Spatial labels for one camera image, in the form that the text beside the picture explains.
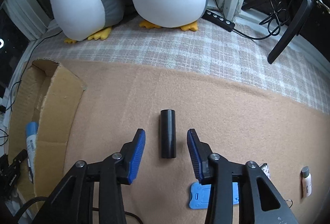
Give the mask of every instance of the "penguin's yellow foot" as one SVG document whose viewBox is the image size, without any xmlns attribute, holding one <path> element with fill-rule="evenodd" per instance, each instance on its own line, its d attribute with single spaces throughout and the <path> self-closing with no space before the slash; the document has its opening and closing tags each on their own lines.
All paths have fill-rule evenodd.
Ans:
<svg viewBox="0 0 330 224">
<path fill-rule="evenodd" d="M 187 31 L 187 30 L 198 31 L 197 21 L 192 22 L 187 25 L 183 25 L 179 28 L 182 29 L 183 31 Z"/>
<path fill-rule="evenodd" d="M 139 26 L 140 27 L 146 27 L 147 29 L 152 29 L 152 28 L 160 29 L 161 28 L 161 26 L 158 26 L 156 24 L 153 24 L 153 23 L 151 23 L 151 22 L 149 22 L 149 21 L 147 21 L 145 19 L 140 22 Z"/>
<path fill-rule="evenodd" d="M 111 32 L 111 28 L 112 27 L 107 27 L 107 28 L 104 28 L 103 30 L 95 32 L 91 36 L 88 36 L 87 40 L 89 40 L 89 41 L 92 40 L 92 39 L 97 40 L 99 38 L 101 38 L 101 40 L 105 40 L 106 38 L 108 38 L 108 36 Z"/>
<path fill-rule="evenodd" d="M 65 39 L 64 39 L 64 42 L 65 42 L 65 43 L 76 43 L 77 41 L 76 41 L 76 40 L 72 40 L 72 39 L 70 39 L 70 38 L 65 38 Z"/>
</svg>

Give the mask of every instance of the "dark night window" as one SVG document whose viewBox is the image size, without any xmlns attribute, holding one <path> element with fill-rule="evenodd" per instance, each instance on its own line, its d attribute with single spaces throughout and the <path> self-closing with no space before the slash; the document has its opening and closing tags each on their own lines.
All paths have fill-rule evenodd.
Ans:
<svg viewBox="0 0 330 224">
<path fill-rule="evenodd" d="M 15 68 L 29 40 L 0 9 L 0 97 L 9 86 Z"/>
</svg>

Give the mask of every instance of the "blue plastic case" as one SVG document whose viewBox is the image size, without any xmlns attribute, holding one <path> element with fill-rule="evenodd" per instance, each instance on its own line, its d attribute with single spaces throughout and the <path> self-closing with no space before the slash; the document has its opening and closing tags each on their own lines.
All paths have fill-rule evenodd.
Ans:
<svg viewBox="0 0 330 224">
<path fill-rule="evenodd" d="M 189 207 L 191 209 L 205 209 L 209 204 L 211 185 L 201 185 L 195 182 L 191 185 Z M 239 203 L 238 184 L 233 182 L 233 205 Z"/>
</svg>

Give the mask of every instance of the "gray bottle cap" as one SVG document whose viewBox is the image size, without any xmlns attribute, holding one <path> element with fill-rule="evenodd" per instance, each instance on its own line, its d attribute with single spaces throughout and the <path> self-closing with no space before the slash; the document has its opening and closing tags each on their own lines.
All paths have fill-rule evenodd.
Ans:
<svg viewBox="0 0 330 224">
<path fill-rule="evenodd" d="M 301 174 L 303 175 L 303 178 L 307 178 L 309 176 L 309 167 L 305 166 L 302 170 L 301 170 Z"/>
</svg>

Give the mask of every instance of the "blue bottle cap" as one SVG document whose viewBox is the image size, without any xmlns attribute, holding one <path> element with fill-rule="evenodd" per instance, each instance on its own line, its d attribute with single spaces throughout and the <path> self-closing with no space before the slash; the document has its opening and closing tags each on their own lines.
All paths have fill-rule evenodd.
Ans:
<svg viewBox="0 0 330 224">
<path fill-rule="evenodd" d="M 29 122 L 26 126 L 25 126 L 25 134 L 26 137 L 30 136 L 30 135 L 34 135 L 38 132 L 38 123 L 37 122 Z"/>
</svg>

